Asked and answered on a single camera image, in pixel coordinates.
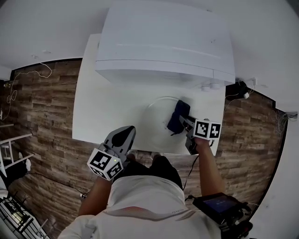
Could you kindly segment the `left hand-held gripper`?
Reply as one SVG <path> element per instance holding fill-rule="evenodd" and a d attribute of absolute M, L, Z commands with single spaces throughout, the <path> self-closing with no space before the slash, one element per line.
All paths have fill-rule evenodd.
<path fill-rule="evenodd" d="M 113 180 L 127 165 L 127 152 L 136 135 L 134 126 L 120 127 L 95 148 L 87 162 L 90 170 L 105 180 Z"/>

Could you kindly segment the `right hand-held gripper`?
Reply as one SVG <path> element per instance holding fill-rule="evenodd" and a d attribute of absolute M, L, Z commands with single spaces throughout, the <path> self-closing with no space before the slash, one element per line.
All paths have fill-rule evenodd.
<path fill-rule="evenodd" d="M 179 116 L 180 131 L 187 131 L 185 146 L 191 155 L 196 155 L 195 138 L 207 140 L 211 147 L 216 139 L 219 139 L 221 133 L 221 123 L 209 120 L 198 120 L 194 122 L 186 121 L 182 115 Z"/>

